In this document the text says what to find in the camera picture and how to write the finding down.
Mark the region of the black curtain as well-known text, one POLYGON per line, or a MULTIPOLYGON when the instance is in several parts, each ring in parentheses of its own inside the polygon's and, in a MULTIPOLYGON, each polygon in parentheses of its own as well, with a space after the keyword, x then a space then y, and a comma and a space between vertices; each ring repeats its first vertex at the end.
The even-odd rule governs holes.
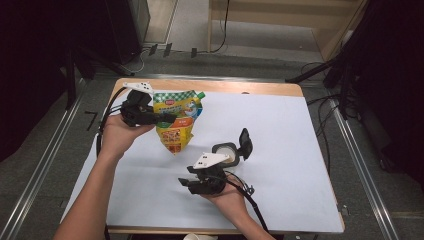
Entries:
POLYGON ((0 162, 67 88, 49 0, 0 0, 0 162))
POLYGON ((345 53, 385 167, 424 190, 424 0, 369 0, 345 53))

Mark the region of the white paper mat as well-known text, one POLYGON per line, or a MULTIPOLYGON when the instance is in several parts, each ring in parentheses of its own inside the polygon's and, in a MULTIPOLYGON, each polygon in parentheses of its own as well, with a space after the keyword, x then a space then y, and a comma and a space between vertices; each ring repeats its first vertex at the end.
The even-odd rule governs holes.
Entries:
POLYGON ((230 231, 208 200, 181 185, 188 166, 216 144, 248 130, 253 151, 234 169, 255 192, 259 212, 276 233, 341 233, 344 224, 306 101, 302 97, 206 93, 193 137, 171 154, 156 132, 138 138, 119 161, 106 223, 110 230, 230 231))

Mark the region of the person's right hand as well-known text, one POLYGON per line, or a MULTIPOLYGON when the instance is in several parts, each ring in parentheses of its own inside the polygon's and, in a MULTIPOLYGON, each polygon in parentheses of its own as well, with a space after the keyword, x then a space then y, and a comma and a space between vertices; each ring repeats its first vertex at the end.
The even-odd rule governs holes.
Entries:
POLYGON ((203 198, 214 204, 229 220, 234 220, 248 214, 244 196, 238 191, 241 183, 233 176, 227 177, 224 190, 215 195, 203 195, 203 198))

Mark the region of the yellow green spout pouch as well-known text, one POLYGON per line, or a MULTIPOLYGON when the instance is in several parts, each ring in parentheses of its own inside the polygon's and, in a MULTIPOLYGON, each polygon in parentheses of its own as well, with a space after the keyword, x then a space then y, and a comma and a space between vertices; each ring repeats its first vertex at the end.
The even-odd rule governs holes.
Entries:
POLYGON ((201 100, 204 97, 204 92, 196 93, 194 90, 156 92, 153 95, 155 113, 176 116, 172 123, 159 122, 156 125, 160 141, 172 154, 181 152, 190 142, 194 122, 203 110, 201 100))

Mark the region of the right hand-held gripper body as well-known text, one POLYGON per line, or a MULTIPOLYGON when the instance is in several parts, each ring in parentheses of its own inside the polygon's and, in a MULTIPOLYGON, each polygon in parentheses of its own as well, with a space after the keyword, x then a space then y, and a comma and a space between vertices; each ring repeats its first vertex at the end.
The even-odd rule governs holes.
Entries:
POLYGON ((190 180, 188 186, 192 194, 215 195, 223 191, 226 185, 226 174, 223 171, 214 171, 212 167, 228 158, 225 154, 203 153, 192 165, 199 169, 196 180, 190 180))

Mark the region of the metal floor rail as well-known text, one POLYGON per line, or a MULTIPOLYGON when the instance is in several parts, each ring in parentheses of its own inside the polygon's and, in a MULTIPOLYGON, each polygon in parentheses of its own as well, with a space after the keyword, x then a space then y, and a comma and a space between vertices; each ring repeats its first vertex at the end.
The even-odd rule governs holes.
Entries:
POLYGON ((331 100, 330 105, 335 108, 335 119, 344 138, 345 144, 348 148, 351 159, 356 168, 364 192, 367 196, 374 217, 379 225, 383 238, 385 240, 400 240, 390 213, 367 167, 366 161, 358 146, 349 122, 342 117, 342 114, 338 110, 339 104, 337 100, 331 100))
POLYGON ((0 240, 15 240, 80 107, 81 99, 86 87, 87 81, 80 78, 76 84, 76 100, 70 108, 64 112, 61 121, 56 127, 53 136, 51 137, 43 155, 31 175, 31 178, 29 179, 23 193, 18 198, 5 227, 0 233, 0 240))

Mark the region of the black stand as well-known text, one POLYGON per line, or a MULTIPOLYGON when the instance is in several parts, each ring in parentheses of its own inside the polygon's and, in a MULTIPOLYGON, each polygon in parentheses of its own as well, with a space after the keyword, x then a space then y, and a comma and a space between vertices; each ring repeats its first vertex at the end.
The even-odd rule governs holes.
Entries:
POLYGON ((65 70, 66 70, 66 90, 67 105, 69 109, 76 102, 76 77, 75 70, 78 70, 83 78, 93 79, 95 70, 90 60, 94 59, 106 68, 117 73, 119 76, 132 76, 129 70, 118 67, 112 61, 107 60, 100 54, 83 46, 69 47, 65 54, 65 70))
POLYGON ((335 57, 297 77, 286 79, 285 82, 298 84, 309 77, 324 72, 325 70, 329 70, 323 80, 324 87, 326 89, 333 89, 337 84, 340 85, 338 109, 343 119, 346 120, 349 84, 355 78, 352 67, 352 56, 354 54, 354 47, 357 45, 357 41, 358 34, 356 31, 353 31, 350 34, 349 39, 340 48, 340 52, 335 57))

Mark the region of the white cup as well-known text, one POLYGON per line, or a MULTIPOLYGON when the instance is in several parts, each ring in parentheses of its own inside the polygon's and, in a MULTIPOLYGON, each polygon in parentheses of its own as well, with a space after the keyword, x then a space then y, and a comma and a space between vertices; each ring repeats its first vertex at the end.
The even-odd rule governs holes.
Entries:
POLYGON ((199 235, 195 233, 187 234, 183 240, 218 240, 217 236, 209 236, 209 235, 199 235))

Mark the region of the light wooden frame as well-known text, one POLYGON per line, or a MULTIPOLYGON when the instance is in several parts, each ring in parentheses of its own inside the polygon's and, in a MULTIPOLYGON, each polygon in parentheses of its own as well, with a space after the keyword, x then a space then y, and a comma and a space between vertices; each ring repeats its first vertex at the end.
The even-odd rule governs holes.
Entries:
POLYGON ((286 25, 311 28, 322 58, 335 57, 349 30, 361 21, 370 0, 209 0, 207 49, 211 51, 212 21, 286 25))

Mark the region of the person's left hand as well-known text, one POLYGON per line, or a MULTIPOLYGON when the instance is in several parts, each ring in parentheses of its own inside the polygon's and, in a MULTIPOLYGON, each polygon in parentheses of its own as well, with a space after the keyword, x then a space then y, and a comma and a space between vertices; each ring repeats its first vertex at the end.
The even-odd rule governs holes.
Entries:
POLYGON ((153 128, 154 125, 130 127, 120 114, 109 116, 103 131, 99 156, 102 159, 119 160, 138 137, 153 128))

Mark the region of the dark cabinet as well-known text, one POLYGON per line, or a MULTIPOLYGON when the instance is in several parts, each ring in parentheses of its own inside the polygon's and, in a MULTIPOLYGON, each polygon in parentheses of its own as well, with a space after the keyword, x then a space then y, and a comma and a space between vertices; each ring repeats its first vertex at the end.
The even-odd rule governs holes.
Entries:
POLYGON ((119 64, 141 53, 151 19, 147 0, 79 0, 79 4, 85 47, 119 64))

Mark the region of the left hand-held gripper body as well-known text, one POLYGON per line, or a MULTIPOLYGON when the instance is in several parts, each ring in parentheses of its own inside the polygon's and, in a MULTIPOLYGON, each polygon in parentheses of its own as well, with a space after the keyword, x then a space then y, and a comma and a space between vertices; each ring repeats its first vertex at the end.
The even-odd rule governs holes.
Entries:
POLYGON ((124 122, 130 127, 156 124, 157 117, 153 107, 149 106, 154 93, 151 85, 148 82, 124 82, 123 87, 130 89, 120 109, 124 122))

